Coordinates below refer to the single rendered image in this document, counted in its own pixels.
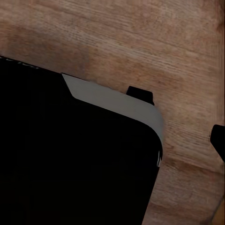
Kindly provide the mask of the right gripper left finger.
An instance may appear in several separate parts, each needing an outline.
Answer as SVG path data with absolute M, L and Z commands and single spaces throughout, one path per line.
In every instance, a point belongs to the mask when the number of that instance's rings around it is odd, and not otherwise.
M 24 136 L 21 125 L 0 130 L 0 180 L 4 177 L 23 144 Z

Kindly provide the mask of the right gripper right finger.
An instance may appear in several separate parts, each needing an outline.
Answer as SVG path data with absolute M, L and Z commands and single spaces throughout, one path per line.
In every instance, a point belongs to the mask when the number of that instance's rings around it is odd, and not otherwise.
M 225 162 L 225 127 L 217 124 L 214 125 L 210 141 Z

